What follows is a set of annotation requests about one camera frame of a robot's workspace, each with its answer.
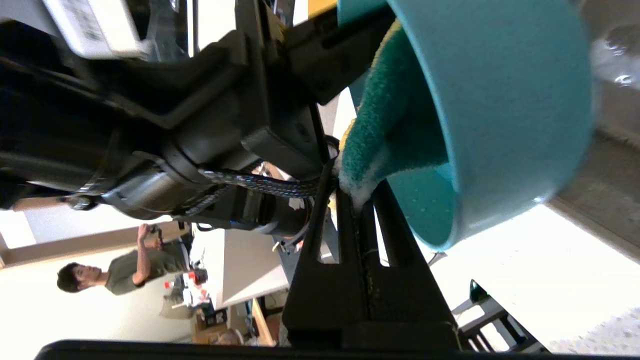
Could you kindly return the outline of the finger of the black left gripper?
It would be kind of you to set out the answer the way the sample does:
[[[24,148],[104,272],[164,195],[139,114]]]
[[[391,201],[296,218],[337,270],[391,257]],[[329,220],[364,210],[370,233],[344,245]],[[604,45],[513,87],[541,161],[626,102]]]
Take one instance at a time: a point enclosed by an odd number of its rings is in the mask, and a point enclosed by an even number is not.
[[[285,32],[288,82],[295,98],[326,105],[359,79],[373,62],[395,21],[390,7],[379,7],[343,25],[329,7]]]

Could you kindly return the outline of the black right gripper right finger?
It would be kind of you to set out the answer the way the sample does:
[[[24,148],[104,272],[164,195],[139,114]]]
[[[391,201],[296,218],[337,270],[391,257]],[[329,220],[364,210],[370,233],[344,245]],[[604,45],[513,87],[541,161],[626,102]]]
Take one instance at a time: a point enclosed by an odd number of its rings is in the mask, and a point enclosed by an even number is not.
[[[459,349],[457,323],[393,190],[381,182],[361,212],[365,336],[380,349]]]

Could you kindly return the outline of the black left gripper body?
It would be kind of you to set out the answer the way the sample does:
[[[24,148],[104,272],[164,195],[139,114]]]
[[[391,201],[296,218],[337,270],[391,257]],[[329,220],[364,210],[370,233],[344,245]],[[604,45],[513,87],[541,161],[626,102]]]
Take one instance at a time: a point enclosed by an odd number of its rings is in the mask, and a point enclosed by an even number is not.
[[[117,166],[135,154],[162,158],[188,177],[196,169],[240,170],[261,159],[294,178],[317,178],[326,142],[310,80],[314,18],[283,28],[262,0],[235,4],[236,28],[194,57],[180,53],[178,13],[149,2],[149,61],[112,61],[110,95],[126,112],[105,148]]]

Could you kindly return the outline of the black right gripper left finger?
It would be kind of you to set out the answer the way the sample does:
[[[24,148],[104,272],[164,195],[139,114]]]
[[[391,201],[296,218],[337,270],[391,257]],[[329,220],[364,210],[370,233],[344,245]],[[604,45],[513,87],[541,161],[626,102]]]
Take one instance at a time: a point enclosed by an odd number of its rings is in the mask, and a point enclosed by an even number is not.
[[[339,189],[334,161],[325,164],[315,205],[295,267],[282,321],[294,347],[372,349],[366,258],[373,249],[372,209],[355,214],[352,200]],[[320,260],[330,196],[336,192],[336,264]]]

